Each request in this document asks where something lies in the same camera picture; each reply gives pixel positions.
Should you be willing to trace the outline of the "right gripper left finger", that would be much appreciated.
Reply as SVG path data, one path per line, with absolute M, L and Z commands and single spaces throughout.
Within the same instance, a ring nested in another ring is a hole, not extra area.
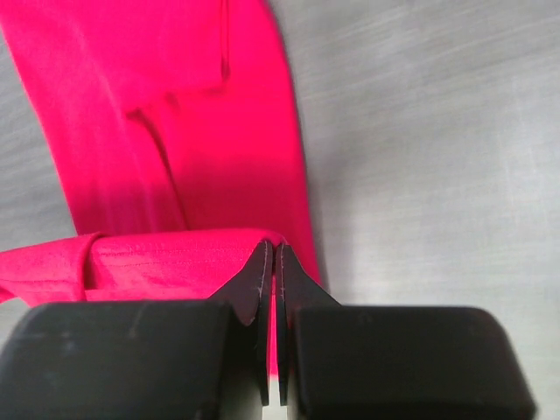
M 200 300 L 44 304 L 1 353 L 4 419 L 259 419 L 273 249 Z

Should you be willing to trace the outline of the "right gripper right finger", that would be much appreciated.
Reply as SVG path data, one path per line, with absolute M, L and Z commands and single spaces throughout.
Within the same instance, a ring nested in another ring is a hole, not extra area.
M 276 359 L 291 419 L 532 419 L 508 335 L 470 306 L 336 301 L 276 251 Z

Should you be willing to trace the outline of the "crimson t shirt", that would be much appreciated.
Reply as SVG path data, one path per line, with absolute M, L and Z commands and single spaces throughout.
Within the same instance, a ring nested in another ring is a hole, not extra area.
M 4 1 L 77 235 L 1 254 L 1 298 L 204 298 L 256 244 L 319 279 L 291 71 L 266 1 Z

